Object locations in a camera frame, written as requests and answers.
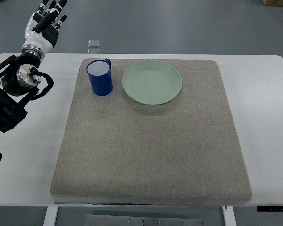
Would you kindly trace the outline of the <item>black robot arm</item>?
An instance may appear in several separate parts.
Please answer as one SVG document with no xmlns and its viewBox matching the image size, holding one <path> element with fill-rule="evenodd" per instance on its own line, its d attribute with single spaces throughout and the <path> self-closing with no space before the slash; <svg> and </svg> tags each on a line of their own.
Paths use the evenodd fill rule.
<svg viewBox="0 0 283 226">
<path fill-rule="evenodd" d="M 53 79 L 38 71 L 41 60 L 32 52 L 11 55 L 0 63 L 0 131 L 12 130 L 26 116 L 25 106 L 45 96 Z"/>
</svg>

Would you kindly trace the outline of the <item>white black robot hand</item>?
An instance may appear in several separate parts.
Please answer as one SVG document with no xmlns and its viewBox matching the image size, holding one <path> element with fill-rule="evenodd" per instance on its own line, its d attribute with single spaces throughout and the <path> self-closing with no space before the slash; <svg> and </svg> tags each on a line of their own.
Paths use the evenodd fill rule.
<svg viewBox="0 0 283 226">
<path fill-rule="evenodd" d="M 47 6 L 47 0 L 40 3 L 26 26 L 26 41 L 22 45 L 23 53 L 32 52 L 42 61 L 45 55 L 55 47 L 59 30 L 67 18 L 66 15 L 58 18 L 66 3 L 67 0 L 53 0 L 49 6 Z"/>
</svg>

